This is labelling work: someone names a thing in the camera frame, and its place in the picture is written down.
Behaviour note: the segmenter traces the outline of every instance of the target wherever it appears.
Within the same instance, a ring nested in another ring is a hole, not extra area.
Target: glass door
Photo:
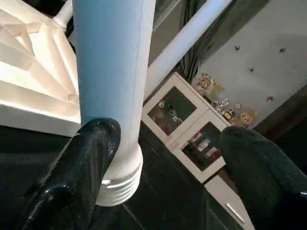
[[[225,165],[219,142],[226,127],[226,123],[209,110],[169,147],[201,183]]]
[[[174,74],[144,106],[142,121],[168,147],[209,108]]]

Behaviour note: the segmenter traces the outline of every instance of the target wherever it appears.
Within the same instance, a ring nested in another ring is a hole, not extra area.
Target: white pillar
[[[110,117],[121,127],[119,150],[97,204],[114,206],[136,191],[138,145],[155,0],[74,0],[82,124]]]
[[[66,30],[67,23],[72,17],[72,0],[67,0],[58,14],[52,18],[52,20],[60,26],[63,30]]]
[[[147,71],[146,99],[232,0],[207,0]]]

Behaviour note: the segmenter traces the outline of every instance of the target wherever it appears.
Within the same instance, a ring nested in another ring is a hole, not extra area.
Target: teddy bear
[[[204,96],[206,90],[212,89],[213,86],[215,86],[216,83],[214,79],[209,76],[208,74],[201,74],[201,78],[198,81],[198,83],[195,85],[195,90],[201,95]]]
[[[255,123],[258,114],[257,109],[244,109],[237,117],[231,118],[229,122],[233,126],[248,128]]]

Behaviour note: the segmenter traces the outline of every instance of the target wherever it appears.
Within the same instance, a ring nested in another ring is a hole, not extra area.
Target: cabinet handle
[[[240,220],[240,222],[245,224],[245,221],[243,220],[243,218],[234,210],[233,207],[231,207],[229,203],[226,203],[226,207]]]

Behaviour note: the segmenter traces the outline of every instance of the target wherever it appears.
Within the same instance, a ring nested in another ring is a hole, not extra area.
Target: white drawer
[[[220,176],[211,179],[205,188],[244,230],[255,230],[240,197]]]

